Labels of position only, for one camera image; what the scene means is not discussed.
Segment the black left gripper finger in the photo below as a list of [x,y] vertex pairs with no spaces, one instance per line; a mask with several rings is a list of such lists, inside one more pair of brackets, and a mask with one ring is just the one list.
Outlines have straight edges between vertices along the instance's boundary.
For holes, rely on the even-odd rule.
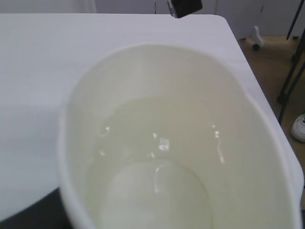
[[60,190],[47,196],[21,212],[0,222],[2,229],[68,229],[69,219],[63,207]]

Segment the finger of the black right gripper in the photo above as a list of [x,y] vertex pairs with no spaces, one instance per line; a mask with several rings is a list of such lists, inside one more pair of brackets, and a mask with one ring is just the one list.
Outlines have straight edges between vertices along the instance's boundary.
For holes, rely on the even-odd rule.
[[182,18],[203,8],[201,0],[168,0],[170,14],[174,18]]

